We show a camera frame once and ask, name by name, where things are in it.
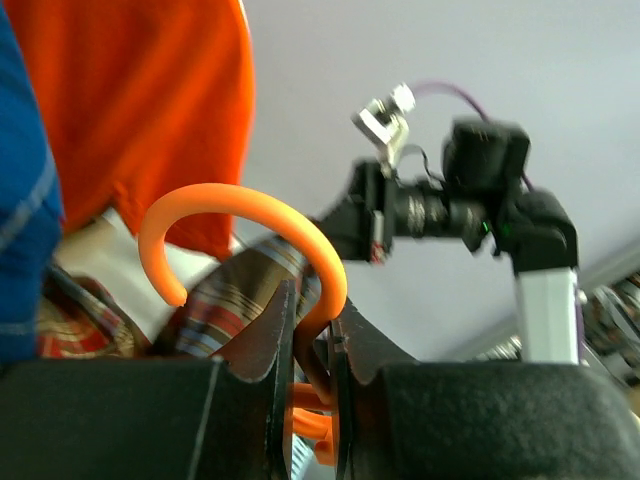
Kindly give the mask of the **orange hanger of plaid shirt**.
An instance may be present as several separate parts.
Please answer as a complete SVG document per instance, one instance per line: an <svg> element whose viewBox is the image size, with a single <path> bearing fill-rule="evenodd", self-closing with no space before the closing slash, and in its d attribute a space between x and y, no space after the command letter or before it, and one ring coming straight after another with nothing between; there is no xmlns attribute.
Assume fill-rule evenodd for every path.
<svg viewBox="0 0 640 480"><path fill-rule="evenodd" d="M242 217L274 234L221 261L187 290L169 267L165 237L182 218L210 213ZM319 463L335 464L336 435L331 417L324 413L331 399L329 375L312 343L345 306L347 278L336 250L319 228L265 193L238 185L195 184L164 195L147 210L138 251L150 283L176 309L157 341L179 355L221 354L264 313L281 282L295 281L293 350L309 381L294 387L293 430L313 441Z"/></svg>

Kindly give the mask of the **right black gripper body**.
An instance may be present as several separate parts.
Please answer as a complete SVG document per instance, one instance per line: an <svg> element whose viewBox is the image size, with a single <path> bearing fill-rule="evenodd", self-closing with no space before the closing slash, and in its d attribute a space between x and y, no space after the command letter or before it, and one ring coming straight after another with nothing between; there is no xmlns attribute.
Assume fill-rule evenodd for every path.
<svg viewBox="0 0 640 480"><path fill-rule="evenodd" d="M394 233L394 200L395 178L385 177L375 160L357 161L341 204L346 208L339 236L342 260L386 262Z"/></svg>

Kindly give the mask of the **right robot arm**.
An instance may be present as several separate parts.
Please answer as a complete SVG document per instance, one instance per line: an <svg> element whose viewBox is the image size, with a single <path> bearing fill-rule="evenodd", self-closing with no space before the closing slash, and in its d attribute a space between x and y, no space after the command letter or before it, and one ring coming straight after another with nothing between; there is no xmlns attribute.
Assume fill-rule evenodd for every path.
<svg viewBox="0 0 640 480"><path fill-rule="evenodd" d="M517 124L458 117L442 175L412 183L373 160L355 164L337 204L316 220L346 261L382 260L396 238L459 239L471 253L487 236L511 259L521 357L581 361L577 231L551 192L524 181L530 149Z"/></svg>

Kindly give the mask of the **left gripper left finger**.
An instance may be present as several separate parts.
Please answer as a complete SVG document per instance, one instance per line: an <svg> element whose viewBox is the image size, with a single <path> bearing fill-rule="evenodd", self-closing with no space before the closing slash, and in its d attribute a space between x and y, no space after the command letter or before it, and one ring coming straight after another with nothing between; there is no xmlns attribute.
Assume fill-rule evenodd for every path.
<svg viewBox="0 0 640 480"><path fill-rule="evenodd" d="M296 287L216 357L38 360L1 371L5 479L286 479Z"/></svg>

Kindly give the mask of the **brown red plaid shirt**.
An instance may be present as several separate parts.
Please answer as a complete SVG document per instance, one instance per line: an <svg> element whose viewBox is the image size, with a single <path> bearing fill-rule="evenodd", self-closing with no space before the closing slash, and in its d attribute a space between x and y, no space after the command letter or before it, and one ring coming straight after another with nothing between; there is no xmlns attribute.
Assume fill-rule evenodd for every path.
<svg viewBox="0 0 640 480"><path fill-rule="evenodd" d="M222 348L266 308L279 284L296 283L296 317L316 304L320 283L302 254L279 236L267 237L224 260L189 292L149 340L96 280L51 266L37 320L42 358L193 356Z"/></svg>

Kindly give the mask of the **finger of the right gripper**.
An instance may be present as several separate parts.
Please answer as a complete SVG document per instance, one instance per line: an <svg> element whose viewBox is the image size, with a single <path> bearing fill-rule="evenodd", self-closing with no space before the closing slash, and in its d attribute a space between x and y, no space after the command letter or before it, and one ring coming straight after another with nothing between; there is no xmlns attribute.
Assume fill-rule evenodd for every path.
<svg viewBox="0 0 640 480"><path fill-rule="evenodd" d="M346 235L350 227L350 203L342 199L324 213L307 219L324 235Z"/></svg>

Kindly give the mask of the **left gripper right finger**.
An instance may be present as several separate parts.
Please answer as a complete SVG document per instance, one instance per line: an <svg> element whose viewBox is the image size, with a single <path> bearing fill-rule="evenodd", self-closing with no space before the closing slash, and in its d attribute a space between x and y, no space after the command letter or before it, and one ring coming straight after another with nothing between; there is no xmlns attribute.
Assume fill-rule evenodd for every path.
<svg viewBox="0 0 640 480"><path fill-rule="evenodd" d="M604 375L423 363L347 304L330 327L340 479L635 479L639 430Z"/></svg>

